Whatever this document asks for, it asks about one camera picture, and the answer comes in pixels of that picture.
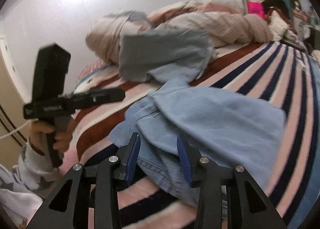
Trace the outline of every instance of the hand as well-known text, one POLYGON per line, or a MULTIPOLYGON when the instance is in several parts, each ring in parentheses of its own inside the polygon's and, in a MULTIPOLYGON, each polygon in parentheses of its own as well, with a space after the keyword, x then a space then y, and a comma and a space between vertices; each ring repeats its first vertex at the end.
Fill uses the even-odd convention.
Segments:
MULTIPOLYGON (((69 148, 72 140, 72 133, 75 128, 75 121, 71 119, 67 125, 67 130, 59 132, 55 135, 56 143, 53 145, 53 149, 60 152, 66 152, 69 148)), ((43 145, 41 141, 40 133, 51 134, 54 132, 54 126, 44 121, 32 122, 30 125, 30 139, 29 143, 36 149, 43 152, 43 145)))

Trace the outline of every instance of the star-patterned fabric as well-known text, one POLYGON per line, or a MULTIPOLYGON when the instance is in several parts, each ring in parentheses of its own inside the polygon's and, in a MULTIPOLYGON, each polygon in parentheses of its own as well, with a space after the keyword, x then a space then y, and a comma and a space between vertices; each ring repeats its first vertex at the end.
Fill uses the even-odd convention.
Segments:
POLYGON ((60 178, 50 159, 37 154, 28 143, 11 171, 0 165, 0 204, 18 228, 25 228, 30 215, 60 178))

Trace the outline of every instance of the navy stripe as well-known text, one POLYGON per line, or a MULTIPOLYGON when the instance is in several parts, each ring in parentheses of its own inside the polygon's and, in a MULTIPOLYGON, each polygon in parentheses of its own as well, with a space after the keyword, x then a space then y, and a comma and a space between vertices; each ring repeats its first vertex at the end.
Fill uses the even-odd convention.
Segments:
POLYGON ((295 134, 295 139, 291 148, 290 155, 287 159, 287 163, 281 174, 281 177, 275 186, 273 192, 269 196, 269 199, 276 207, 281 197, 283 196, 285 190, 288 187, 289 181, 292 177, 294 168, 297 164, 297 158, 299 156, 299 151, 301 147, 301 142, 303 138, 304 128, 306 124, 306 113, 307 113, 307 87, 306 87, 306 73, 302 72, 302 96, 301 96, 301 110, 299 116, 298 127, 295 134))
POLYGON ((120 209, 121 226, 123 228, 143 220, 150 215, 154 215, 168 207, 174 201, 177 201, 177 198, 159 189, 150 197, 120 209))
POLYGON ((300 184, 300 187, 295 195, 295 197, 292 200, 291 205, 289 206, 286 214, 283 217, 284 222, 288 225, 297 211, 297 208, 305 194, 305 191, 307 189, 307 186, 309 184, 311 171, 313 168, 313 164, 315 161, 316 156, 316 150, 317 150, 317 143, 318 143, 318 125, 319 125, 319 109, 318 109, 318 99, 317 99, 317 91, 316 91, 316 84, 315 84, 315 77, 313 74, 313 69, 311 67, 310 57, 308 57, 308 63, 310 67, 310 73, 311 73, 311 84, 312 84, 312 90, 313 90, 313 107, 314 107, 314 115, 313 115, 313 129, 312 129, 312 138, 311 138, 311 145, 310 145, 310 151, 309 156, 306 164, 306 169, 302 178, 302 182, 300 184))
POLYGON ((273 94, 273 92, 275 91, 276 87, 277 87, 277 83, 279 82, 279 77, 284 69, 284 64, 286 59, 288 58, 288 50, 289 47, 287 46, 285 49, 285 53, 284 56, 281 59, 281 62, 279 63, 271 81, 269 82, 267 88, 265 89, 265 91, 263 92, 263 94, 261 95, 260 99, 269 101, 271 98, 271 95, 273 94))
POLYGON ((98 165, 106 158, 114 156, 118 152, 118 149, 115 144, 111 144, 88 159, 84 166, 98 165))
POLYGON ((253 64, 255 61, 257 61, 260 57, 262 57, 274 44, 274 42, 270 42, 262 51, 257 53, 254 57, 250 58, 246 62, 244 62, 242 65, 228 73, 225 77, 217 81, 215 84, 211 85, 211 87, 215 88, 223 88, 228 83, 230 83, 234 78, 236 78, 239 74, 241 74, 245 69, 247 69, 251 64, 253 64))
POLYGON ((281 107, 284 110, 286 117, 288 117, 289 111, 291 108, 292 95, 293 95, 293 90, 296 82, 296 67, 297 67, 296 50, 294 50, 294 58, 293 58, 291 74, 289 78, 289 84, 287 88, 287 94, 285 95, 285 98, 281 107))
POLYGON ((264 73, 270 67, 271 63, 278 56, 281 47, 282 47, 282 44, 280 44, 277 47, 277 49, 274 51, 274 53, 264 62, 264 64, 258 69, 258 71, 256 71, 250 77, 250 79, 237 91, 238 93, 241 93, 243 95, 247 95, 252 90, 252 88, 255 87, 257 82, 261 79, 261 77, 264 75, 264 73))

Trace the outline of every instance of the blue gripper pad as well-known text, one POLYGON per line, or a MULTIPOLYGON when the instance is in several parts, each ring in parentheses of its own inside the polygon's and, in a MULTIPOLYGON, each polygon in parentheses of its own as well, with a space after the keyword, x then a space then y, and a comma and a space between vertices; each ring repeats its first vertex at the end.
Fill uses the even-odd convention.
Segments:
POLYGON ((138 134, 136 137, 136 140, 134 141, 130 156, 128 158, 127 167, 126 167, 126 176, 124 180, 128 184, 132 181, 134 177, 134 172, 136 169, 139 151, 140 151, 140 135, 138 134))
POLYGON ((177 137, 177 150, 178 150, 180 164, 182 167, 184 178, 188 183, 188 185, 191 186, 192 185, 191 163, 189 162, 189 158, 180 135, 177 137))

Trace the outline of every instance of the white wall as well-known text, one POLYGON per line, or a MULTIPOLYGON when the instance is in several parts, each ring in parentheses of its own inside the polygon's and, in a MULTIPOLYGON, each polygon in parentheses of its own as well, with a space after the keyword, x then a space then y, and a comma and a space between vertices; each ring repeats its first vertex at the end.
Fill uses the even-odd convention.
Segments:
POLYGON ((0 36, 4 35, 4 24, 3 20, 0 18, 0 36))
POLYGON ((39 47, 56 42, 71 53, 65 91, 74 89, 80 71, 97 60, 85 44, 94 22, 111 12, 139 10, 150 13, 181 0, 8 0, 2 10, 11 57, 31 92, 39 47))

